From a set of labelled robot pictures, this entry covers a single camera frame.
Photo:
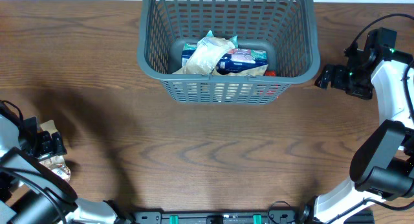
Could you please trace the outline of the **beige clear pouch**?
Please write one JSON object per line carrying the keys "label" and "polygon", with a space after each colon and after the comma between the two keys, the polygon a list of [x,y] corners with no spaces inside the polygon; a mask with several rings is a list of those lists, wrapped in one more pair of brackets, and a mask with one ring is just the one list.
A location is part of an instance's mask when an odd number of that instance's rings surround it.
{"label": "beige clear pouch", "polygon": [[230,39],[206,36],[197,43],[195,52],[175,74],[210,74],[219,60],[237,47],[237,36]]}

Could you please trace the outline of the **blue tissue pack box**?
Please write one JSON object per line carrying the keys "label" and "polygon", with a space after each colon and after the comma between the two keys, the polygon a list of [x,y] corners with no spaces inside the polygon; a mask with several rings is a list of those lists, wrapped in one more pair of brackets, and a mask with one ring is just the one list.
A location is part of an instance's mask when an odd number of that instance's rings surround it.
{"label": "blue tissue pack box", "polygon": [[[185,44],[182,52],[182,66],[186,64],[191,55],[195,52],[197,45]],[[215,67],[259,67],[268,64],[267,53],[263,50],[232,49],[228,51]]]}

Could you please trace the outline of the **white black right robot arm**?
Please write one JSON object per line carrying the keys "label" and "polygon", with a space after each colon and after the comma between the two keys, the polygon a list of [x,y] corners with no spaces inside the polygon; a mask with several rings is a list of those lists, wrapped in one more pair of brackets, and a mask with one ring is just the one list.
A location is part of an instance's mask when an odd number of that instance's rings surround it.
{"label": "white black right robot arm", "polygon": [[296,223],[374,223],[371,205],[392,207],[413,197],[413,56],[395,49],[397,33],[370,31],[364,49],[352,43],[346,65],[327,64],[316,86],[332,87],[364,100],[377,98],[378,128],[354,154],[348,178],[329,193],[305,203]]}

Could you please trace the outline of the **teal snack wrapper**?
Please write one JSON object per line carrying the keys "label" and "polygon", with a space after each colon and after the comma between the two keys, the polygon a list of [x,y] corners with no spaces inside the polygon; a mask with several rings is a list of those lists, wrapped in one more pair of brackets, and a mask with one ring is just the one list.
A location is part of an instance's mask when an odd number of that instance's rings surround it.
{"label": "teal snack wrapper", "polygon": [[[209,30],[208,33],[206,34],[206,37],[207,38],[214,37],[213,32],[211,30]],[[235,46],[235,48],[239,47],[237,36],[233,36],[231,38],[228,38],[228,41],[230,41]]]}

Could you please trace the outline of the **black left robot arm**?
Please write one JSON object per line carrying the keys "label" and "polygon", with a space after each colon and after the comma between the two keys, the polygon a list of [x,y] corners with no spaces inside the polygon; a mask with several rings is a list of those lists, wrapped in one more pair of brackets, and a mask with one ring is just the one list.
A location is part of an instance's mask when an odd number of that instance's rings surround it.
{"label": "black left robot arm", "polygon": [[53,120],[40,124],[1,101],[1,222],[134,223],[113,201],[79,198],[65,154]]}

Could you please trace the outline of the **red snack bar package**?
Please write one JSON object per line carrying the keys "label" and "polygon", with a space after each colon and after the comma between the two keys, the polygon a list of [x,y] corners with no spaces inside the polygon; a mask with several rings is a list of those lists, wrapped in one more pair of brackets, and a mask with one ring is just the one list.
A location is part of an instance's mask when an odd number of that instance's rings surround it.
{"label": "red snack bar package", "polygon": [[[276,72],[275,71],[266,71],[264,73],[265,76],[271,76],[271,77],[275,77],[276,76]],[[271,85],[270,88],[268,89],[268,91],[266,92],[266,95],[273,95],[278,91],[279,85]]]}

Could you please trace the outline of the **white brown treat pouch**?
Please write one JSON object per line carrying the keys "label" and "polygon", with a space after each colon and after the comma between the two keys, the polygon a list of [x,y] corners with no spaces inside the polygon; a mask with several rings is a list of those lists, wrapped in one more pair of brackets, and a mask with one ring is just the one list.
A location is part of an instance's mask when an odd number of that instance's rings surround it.
{"label": "white brown treat pouch", "polygon": [[67,151],[63,145],[63,139],[60,132],[57,130],[53,120],[48,120],[40,125],[41,130],[48,131],[50,136],[55,136],[57,139],[58,149],[63,150],[62,155],[55,155],[48,159],[40,160],[40,163],[61,177],[64,181],[69,182],[71,179],[71,170],[65,163],[64,155]]}

